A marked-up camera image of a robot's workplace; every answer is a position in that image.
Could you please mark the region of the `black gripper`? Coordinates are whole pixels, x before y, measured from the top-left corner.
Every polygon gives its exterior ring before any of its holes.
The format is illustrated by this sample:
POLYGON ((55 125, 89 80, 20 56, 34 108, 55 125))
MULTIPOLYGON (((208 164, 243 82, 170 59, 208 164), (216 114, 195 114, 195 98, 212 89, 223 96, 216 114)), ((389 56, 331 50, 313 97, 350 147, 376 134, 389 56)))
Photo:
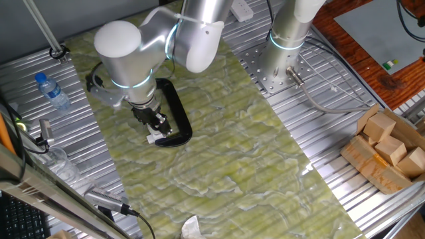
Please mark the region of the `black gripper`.
POLYGON ((131 105, 134 117, 141 123, 149 131, 156 131, 150 124, 156 126, 157 131, 160 131, 163 136, 168 136, 172 133, 171 126, 165 114, 160 113, 161 107, 158 106, 154 110, 152 108, 144 108, 136 107, 134 104, 131 105))

